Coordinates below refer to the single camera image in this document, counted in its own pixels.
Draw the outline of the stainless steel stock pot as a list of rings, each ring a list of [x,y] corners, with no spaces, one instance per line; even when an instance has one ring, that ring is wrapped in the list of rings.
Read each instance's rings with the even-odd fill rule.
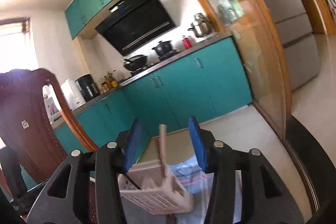
[[[191,23],[191,27],[188,29],[192,31],[197,38],[202,38],[214,32],[213,24],[202,13],[194,15],[194,21]]]

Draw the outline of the carved wooden chair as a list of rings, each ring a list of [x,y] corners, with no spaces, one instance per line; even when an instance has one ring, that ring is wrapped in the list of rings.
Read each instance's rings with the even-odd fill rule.
[[[72,114],[56,76],[46,69],[14,69],[1,74],[1,139],[18,154],[19,164],[40,184],[49,179],[67,153],[47,115],[43,87],[52,86],[60,114],[80,144],[98,149]]]

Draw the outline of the blue striped table cloth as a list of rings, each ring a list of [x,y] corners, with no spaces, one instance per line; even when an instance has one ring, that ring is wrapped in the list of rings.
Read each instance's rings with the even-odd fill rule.
[[[175,165],[169,165],[172,173],[193,195],[194,209],[189,213],[176,213],[178,223],[204,223],[214,175],[205,174],[198,166],[196,157]],[[166,223],[167,215],[152,215],[131,201],[121,197],[127,223]]]

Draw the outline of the grey refrigerator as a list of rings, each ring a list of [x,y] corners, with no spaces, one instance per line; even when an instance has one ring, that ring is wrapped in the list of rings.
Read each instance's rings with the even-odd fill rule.
[[[318,49],[302,0],[264,0],[284,47],[292,90],[320,72]]]

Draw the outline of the black range hood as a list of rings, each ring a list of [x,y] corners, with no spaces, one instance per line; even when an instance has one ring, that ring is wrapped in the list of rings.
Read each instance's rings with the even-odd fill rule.
[[[95,30],[122,56],[176,28],[160,0],[121,0]]]

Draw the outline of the black cooking pot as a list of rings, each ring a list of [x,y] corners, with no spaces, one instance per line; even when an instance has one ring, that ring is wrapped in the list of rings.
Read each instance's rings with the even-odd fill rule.
[[[154,48],[152,48],[152,50],[154,50],[159,57],[162,57],[171,52],[173,50],[173,47],[170,40],[160,41]]]

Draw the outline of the white plastic utensil basket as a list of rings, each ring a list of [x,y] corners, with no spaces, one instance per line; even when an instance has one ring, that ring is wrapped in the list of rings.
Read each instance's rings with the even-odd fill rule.
[[[194,198],[168,165],[159,160],[142,162],[118,175],[120,195],[152,215],[189,213]]]

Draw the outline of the red thermos bottle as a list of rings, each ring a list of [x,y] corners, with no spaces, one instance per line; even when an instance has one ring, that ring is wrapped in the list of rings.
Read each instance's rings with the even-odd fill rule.
[[[188,50],[188,49],[190,49],[192,47],[192,44],[191,44],[191,42],[190,42],[190,40],[189,40],[188,37],[183,36],[182,37],[182,42],[183,42],[183,45],[184,45],[185,49]]]

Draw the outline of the black wok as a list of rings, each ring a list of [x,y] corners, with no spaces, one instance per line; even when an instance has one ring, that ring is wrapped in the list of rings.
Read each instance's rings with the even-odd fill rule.
[[[130,58],[122,58],[123,67],[130,72],[137,71],[146,67],[147,56],[146,55],[135,55]]]

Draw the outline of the wooden glass sliding door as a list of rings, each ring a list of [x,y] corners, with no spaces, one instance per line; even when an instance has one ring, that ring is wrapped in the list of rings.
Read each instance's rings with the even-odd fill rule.
[[[251,87],[253,105],[281,141],[291,115],[286,59],[264,0],[199,0],[218,32],[235,40]]]

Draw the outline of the black air fryer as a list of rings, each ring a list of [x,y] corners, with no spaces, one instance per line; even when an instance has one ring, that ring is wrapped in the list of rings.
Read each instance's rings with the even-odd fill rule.
[[[100,95],[100,91],[91,74],[79,77],[75,81],[75,84],[86,102],[89,102]]]

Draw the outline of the light wooden chopstick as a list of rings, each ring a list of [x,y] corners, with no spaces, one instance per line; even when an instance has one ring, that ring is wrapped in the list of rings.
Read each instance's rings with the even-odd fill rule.
[[[157,141],[157,149],[159,154],[159,162],[161,166],[162,182],[167,180],[169,174],[169,165],[166,161],[166,130],[167,125],[159,125],[159,141]]]

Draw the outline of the white electric kettle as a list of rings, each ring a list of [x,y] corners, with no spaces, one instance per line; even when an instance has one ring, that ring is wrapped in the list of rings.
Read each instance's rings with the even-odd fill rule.
[[[75,110],[86,103],[74,80],[67,79],[61,84],[61,89],[71,110]]]

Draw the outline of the oil bottle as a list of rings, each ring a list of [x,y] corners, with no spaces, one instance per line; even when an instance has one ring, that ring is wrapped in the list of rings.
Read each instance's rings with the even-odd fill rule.
[[[108,82],[110,83],[111,88],[118,87],[118,82],[113,78],[112,73],[107,72],[106,77],[107,77]]]

